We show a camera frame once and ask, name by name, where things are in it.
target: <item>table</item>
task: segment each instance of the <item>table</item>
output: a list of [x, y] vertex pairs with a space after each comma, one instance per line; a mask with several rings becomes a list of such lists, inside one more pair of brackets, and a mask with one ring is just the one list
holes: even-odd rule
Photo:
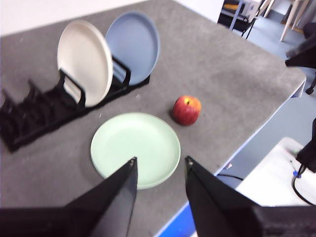
[[[298, 171], [296, 160], [303, 148], [297, 141], [283, 138], [267, 156], [238, 185], [236, 190], [261, 206], [308, 205], [293, 191], [293, 171]], [[307, 200], [316, 202], [316, 174], [309, 169], [297, 179], [296, 188]]]
[[[105, 34], [129, 10], [149, 15], [160, 33], [161, 52], [150, 83], [14, 153], [2, 144], [3, 207], [65, 205], [96, 186], [102, 178], [90, 160], [93, 134], [115, 115], [144, 112], [170, 124], [182, 148], [175, 173], [137, 194], [129, 236], [153, 236], [187, 201], [183, 158], [191, 155], [217, 172], [305, 83], [299, 69], [286, 68], [278, 57], [174, 1], [150, 0], [83, 19]], [[1, 85], [16, 101], [28, 93], [28, 78], [43, 91], [57, 83], [56, 48], [68, 23], [1, 38]], [[169, 116], [183, 94], [202, 103], [200, 118], [188, 127]]]

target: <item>black cable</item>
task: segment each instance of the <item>black cable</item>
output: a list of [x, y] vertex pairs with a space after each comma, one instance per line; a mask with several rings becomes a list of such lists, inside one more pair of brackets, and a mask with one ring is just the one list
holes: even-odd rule
[[299, 177], [301, 174], [303, 174], [303, 172], [305, 171], [306, 167], [302, 164], [301, 167], [298, 170], [298, 174], [296, 176], [293, 177], [292, 180], [292, 188], [294, 190], [294, 192], [296, 193], [296, 195], [303, 200], [304, 202], [308, 203], [309, 205], [315, 206], [315, 204], [311, 203], [310, 201], [308, 201], [306, 198], [304, 198], [296, 189], [295, 187], [295, 180], [297, 177]]
[[229, 174], [218, 174], [217, 176], [225, 176], [225, 177], [231, 177], [231, 178], [243, 180], [243, 178], [240, 178], [240, 177], [234, 176], [234, 175], [229, 175]]

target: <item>black dish rack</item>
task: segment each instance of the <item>black dish rack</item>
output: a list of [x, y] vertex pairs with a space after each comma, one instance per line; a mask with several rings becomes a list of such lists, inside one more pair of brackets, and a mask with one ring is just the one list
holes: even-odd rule
[[[65, 123], [82, 117], [90, 111], [149, 83], [150, 75], [139, 84], [129, 85], [131, 70], [117, 58], [112, 58], [126, 71], [125, 79], [120, 82], [113, 76], [109, 92], [100, 103], [93, 107], [85, 107], [84, 89], [63, 70], [59, 70], [60, 79], [57, 85], [45, 93], [42, 93], [29, 80], [29, 94], [19, 104], [15, 104], [8, 93], [3, 90], [5, 101], [0, 109], [0, 135], [10, 151], [13, 152], [38, 137], [58, 129]], [[66, 78], [81, 92], [78, 103], [64, 89]]]

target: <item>red apple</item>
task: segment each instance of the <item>red apple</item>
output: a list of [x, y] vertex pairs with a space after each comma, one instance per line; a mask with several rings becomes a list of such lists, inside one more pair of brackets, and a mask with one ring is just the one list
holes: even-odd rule
[[172, 115], [177, 123], [191, 125], [198, 119], [201, 108], [201, 102], [197, 98], [183, 95], [174, 103]]

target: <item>floor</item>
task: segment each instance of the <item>floor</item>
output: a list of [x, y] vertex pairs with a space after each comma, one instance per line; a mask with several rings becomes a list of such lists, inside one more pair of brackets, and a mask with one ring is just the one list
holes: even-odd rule
[[[272, 11], [268, 18], [260, 18], [256, 21], [248, 40], [270, 53], [286, 59], [286, 51], [305, 39], [302, 34], [290, 30], [284, 42], [280, 42], [283, 27], [277, 13]], [[307, 76], [306, 89], [312, 83], [315, 70], [301, 69]], [[232, 161], [233, 166], [221, 173], [241, 178], [246, 177], [283, 137], [291, 137], [302, 145], [307, 144], [312, 135], [312, 122], [316, 118], [315, 108], [316, 92], [312, 95], [304, 92], [302, 98], [288, 100], [267, 125], [235, 156]], [[232, 188], [237, 187], [240, 183], [240, 180], [235, 178], [220, 177], [220, 179]]]

